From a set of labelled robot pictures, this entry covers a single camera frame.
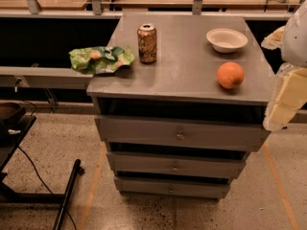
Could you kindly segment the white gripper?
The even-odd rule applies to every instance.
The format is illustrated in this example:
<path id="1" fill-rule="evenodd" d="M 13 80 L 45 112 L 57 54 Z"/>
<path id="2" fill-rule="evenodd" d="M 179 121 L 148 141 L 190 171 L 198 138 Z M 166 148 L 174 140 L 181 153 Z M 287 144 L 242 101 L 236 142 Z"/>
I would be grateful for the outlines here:
<path id="1" fill-rule="evenodd" d="M 268 131 L 278 131 L 307 103 L 307 1 L 300 5 L 285 27 L 266 36 L 261 46 L 269 50 L 281 48 L 284 61 L 301 66 L 283 78 L 276 77 L 263 126 Z"/>

